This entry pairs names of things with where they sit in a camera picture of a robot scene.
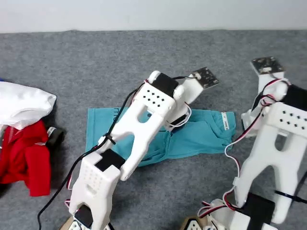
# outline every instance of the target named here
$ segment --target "gray carpet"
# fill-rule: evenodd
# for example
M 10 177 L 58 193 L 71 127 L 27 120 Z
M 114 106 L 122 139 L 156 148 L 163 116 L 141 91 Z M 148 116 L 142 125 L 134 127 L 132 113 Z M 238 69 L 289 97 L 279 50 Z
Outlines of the gray carpet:
M 52 156 L 52 191 L 85 149 L 88 107 L 120 106 L 126 95 L 153 70 L 169 76 L 207 66 L 221 84 L 204 92 L 193 108 L 240 114 L 255 97 L 253 58 L 276 56 L 294 84 L 307 88 L 307 31 L 135 31 L 0 34 L 0 78 L 44 89 L 58 96 L 45 119 L 67 130 L 61 150 Z M 231 154 L 241 162 L 254 139 L 244 139 Z M 306 170 L 306 158 L 302 171 Z M 222 154 L 167 160 L 138 168 L 115 190 L 112 223 L 117 230 L 177 230 L 194 215 L 202 199 L 221 198 L 236 174 Z M 252 191 L 270 198 L 273 170 L 254 182 Z M 307 187 L 300 195 L 307 198 Z M 44 230 L 57 230 L 68 218 L 65 189 L 42 216 Z M 29 197 L 23 182 L 0 198 L 0 229 L 35 230 L 36 214 L 49 197 Z M 306 229 L 307 206 L 295 203 L 280 229 Z

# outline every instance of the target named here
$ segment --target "teal shirt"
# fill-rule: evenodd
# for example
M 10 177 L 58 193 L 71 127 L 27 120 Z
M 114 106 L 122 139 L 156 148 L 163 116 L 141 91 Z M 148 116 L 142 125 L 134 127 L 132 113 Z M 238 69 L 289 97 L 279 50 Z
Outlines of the teal shirt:
M 119 108 L 88 109 L 86 150 L 95 146 L 109 129 Z M 145 166 L 165 159 L 176 159 L 194 156 L 200 153 L 223 153 L 225 147 L 232 142 L 236 130 L 233 112 L 226 112 L 229 129 L 226 130 L 222 113 L 211 110 L 192 109 L 189 121 L 180 129 L 168 132 L 164 128 L 158 132 L 149 145 L 148 152 L 139 164 Z M 143 114 L 141 122 L 149 119 Z M 112 150 L 127 159 L 133 145 L 133 135 L 116 143 Z

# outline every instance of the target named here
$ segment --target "white cloth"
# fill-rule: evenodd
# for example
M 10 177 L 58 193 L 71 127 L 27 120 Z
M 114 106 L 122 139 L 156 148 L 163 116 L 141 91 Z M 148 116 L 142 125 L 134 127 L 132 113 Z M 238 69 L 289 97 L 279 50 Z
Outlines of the white cloth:
M 23 129 L 48 115 L 56 96 L 43 90 L 0 81 L 0 131 L 6 125 Z

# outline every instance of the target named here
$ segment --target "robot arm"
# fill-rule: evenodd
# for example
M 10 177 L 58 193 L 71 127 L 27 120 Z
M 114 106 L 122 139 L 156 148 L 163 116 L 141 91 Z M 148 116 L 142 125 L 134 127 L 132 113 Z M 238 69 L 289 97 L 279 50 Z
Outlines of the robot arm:
M 281 224 L 286 218 L 307 147 L 307 91 L 291 85 L 273 57 L 254 59 L 252 66 L 259 77 L 258 96 L 252 109 L 242 114 L 242 122 L 245 130 L 249 129 L 246 137 L 256 139 L 233 183 L 239 209 L 224 207 L 208 217 L 218 223 L 219 230 L 276 229 L 270 222 Z M 264 104 L 264 95 L 271 95 L 274 100 L 268 98 Z M 286 138 L 280 150 L 275 146 L 278 135 Z M 270 165 L 275 172 L 274 202 L 249 193 L 253 180 Z M 211 203 L 212 207 L 220 205 L 221 200 Z
M 105 144 L 83 158 L 79 177 L 72 188 L 69 212 L 75 221 L 69 230 L 103 230 L 110 222 L 112 195 L 118 180 L 125 181 L 131 176 L 162 126 L 172 130 L 183 125 L 190 115 L 187 104 L 205 88 L 218 83 L 207 68 L 192 73 L 181 85 L 154 71 L 110 135 L 100 138 L 99 144 L 108 139 Z M 151 116 L 141 123 L 138 118 L 146 110 Z M 124 160 L 111 148 L 129 134 L 134 135 L 134 142 L 131 155 Z

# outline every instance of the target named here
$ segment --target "folded clothing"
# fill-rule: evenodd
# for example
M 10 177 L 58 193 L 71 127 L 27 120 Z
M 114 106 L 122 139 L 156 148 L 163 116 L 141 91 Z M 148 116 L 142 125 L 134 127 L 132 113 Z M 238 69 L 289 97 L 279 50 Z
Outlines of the folded clothing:
M 51 167 L 42 121 L 22 130 L 7 127 L 0 153 L 0 184 L 24 181 L 30 196 L 50 194 Z
M 119 108 L 88 109 L 86 150 L 95 146 L 99 138 L 108 131 L 118 111 Z M 144 113 L 139 118 L 140 122 L 146 122 L 149 116 L 149 113 Z M 235 130 L 236 120 L 233 112 L 192 109 L 192 115 L 183 128 L 172 132 L 162 128 L 158 132 L 139 166 L 200 153 L 222 153 L 231 143 Z M 118 141 L 112 150 L 127 159 L 131 153 L 133 139 L 132 135 L 127 136 Z
M 1 126 L 23 129 L 48 115 L 56 96 L 43 90 L 0 81 Z

